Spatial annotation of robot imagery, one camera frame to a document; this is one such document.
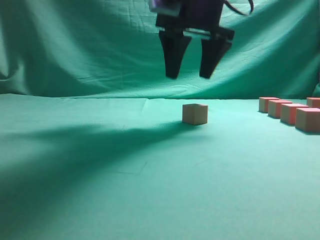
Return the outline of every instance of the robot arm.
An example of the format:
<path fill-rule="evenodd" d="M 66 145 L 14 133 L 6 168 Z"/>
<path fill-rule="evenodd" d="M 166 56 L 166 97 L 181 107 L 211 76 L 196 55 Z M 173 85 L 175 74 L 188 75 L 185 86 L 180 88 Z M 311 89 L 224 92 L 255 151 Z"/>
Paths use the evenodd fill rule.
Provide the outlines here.
<path fill-rule="evenodd" d="M 253 0 L 248 0 L 251 11 Z M 223 6 L 235 9 L 227 0 L 149 0 L 151 12 L 157 13 L 155 25 L 161 28 L 165 75 L 176 79 L 186 49 L 193 37 L 201 38 L 202 57 L 199 76 L 209 79 L 218 63 L 232 46 L 235 32 L 219 26 Z"/>

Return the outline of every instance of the cable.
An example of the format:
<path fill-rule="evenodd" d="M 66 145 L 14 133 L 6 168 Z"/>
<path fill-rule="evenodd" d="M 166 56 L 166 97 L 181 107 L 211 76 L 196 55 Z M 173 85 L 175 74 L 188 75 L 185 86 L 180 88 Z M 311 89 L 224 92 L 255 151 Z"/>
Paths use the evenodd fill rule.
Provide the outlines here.
<path fill-rule="evenodd" d="M 232 5 L 228 2 L 228 0 L 224 0 L 224 4 L 225 4 L 229 9 L 231 9 L 232 11 L 234 11 L 234 12 L 237 13 L 237 14 L 240 14 L 240 15 L 243 15 L 243 16 L 248 16 L 248 15 L 252 14 L 252 12 L 254 11 L 254 7 L 255 7 L 253 0 L 248 0 L 248 1 L 249 1 L 249 3 L 250 3 L 250 13 L 249 13 L 249 14 L 245 14 L 245 13 L 239 11 L 239 10 L 236 9 L 234 6 L 232 6 Z"/>

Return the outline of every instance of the wooden block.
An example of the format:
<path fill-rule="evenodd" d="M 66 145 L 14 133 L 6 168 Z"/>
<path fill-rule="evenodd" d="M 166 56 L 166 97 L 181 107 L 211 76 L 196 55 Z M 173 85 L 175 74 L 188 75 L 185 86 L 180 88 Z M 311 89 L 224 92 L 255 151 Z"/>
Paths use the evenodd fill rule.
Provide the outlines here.
<path fill-rule="evenodd" d="M 307 97 L 306 104 L 310 108 L 320 108 L 320 97 Z"/>
<path fill-rule="evenodd" d="M 306 133 L 320 133 L 320 109 L 315 107 L 296 109 L 295 127 Z"/>
<path fill-rule="evenodd" d="M 208 106 L 203 104 L 184 104 L 182 106 L 182 122 L 192 125 L 208 123 Z"/>
<path fill-rule="evenodd" d="M 280 121 L 289 125 L 295 125 L 297 108 L 308 108 L 308 106 L 299 103 L 281 104 Z"/>
<path fill-rule="evenodd" d="M 292 104 L 292 101 L 269 100 L 268 116 L 279 119 L 281 117 L 281 104 Z"/>
<path fill-rule="evenodd" d="M 277 97 L 259 97 L 259 112 L 268 113 L 268 105 L 270 100 L 280 100 Z"/>

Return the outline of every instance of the pink block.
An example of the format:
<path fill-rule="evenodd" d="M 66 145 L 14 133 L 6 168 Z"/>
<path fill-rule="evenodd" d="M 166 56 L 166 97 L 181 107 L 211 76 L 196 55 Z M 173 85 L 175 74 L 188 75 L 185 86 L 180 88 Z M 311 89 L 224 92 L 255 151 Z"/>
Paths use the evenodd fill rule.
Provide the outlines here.
<path fill-rule="evenodd" d="M 270 100 L 279 100 L 279 98 L 273 97 L 273 96 L 261 96 L 261 97 L 259 97 L 259 112 L 268 113 L 269 101 Z"/>
<path fill-rule="evenodd" d="M 292 104 L 287 100 L 270 100 L 268 108 L 268 116 L 279 119 L 281 117 L 281 104 Z"/>
<path fill-rule="evenodd" d="M 295 127 L 307 133 L 320 133 L 320 109 L 297 108 Z"/>
<path fill-rule="evenodd" d="M 289 125 L 295 125 L 297 108 L 308 108 L 308 106 L 299 103 L 281 104 L 280 121 Z"/>
<path fill-rule="evenodd" d="M 307 97 L 306 104 L 310 108 L 320 108 L 320 97 Z"/>

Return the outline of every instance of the green backdrop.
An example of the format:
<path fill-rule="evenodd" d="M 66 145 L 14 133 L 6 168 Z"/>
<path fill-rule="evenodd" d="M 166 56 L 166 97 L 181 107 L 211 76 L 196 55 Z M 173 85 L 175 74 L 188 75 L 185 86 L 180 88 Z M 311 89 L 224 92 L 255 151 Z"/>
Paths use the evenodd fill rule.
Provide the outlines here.
<path fill-rule="evenodd" d="M 231 0 L 249 11 L 247 0 Z M 191 42 L 179 79 L 165 78 L 146 0 L 1 0 L 0 93 L 46 97 L 298 99 L 320 95 L 319 0 L 255 0 L 224 8 L 233 48 L 211 79 Z"/>

